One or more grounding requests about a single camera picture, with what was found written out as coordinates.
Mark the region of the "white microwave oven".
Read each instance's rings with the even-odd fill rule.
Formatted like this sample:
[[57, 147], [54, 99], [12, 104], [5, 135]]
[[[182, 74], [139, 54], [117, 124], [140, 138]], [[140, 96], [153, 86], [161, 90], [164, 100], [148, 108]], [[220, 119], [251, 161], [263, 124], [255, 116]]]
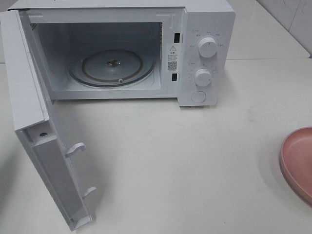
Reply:
[[217, 103], [235, 20], [226, 0], [19, 0], [10, 13], [50, 99]]

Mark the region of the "pink round plate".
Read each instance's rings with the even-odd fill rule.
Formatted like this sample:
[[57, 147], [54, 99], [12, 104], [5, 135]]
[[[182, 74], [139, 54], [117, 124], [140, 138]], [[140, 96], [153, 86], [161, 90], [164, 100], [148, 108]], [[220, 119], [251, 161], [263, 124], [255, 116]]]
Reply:
[[290, 133], [283, 141], [280, 167], [290, 187], [308, 204], [312, 203], [312, 128]]

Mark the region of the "white microwave door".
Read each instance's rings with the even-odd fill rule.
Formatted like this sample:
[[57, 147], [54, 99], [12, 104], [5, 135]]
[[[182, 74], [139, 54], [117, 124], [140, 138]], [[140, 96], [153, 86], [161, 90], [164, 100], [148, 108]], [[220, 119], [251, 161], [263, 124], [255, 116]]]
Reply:
[[68, 146], [46, 80], [39, 27], [24, 10], [1, 13], [1, 31], [14, 131], [71, 230], [92, 221], [85, 205], [95, 190], [79, 186], [71, 157], [84, 143]]

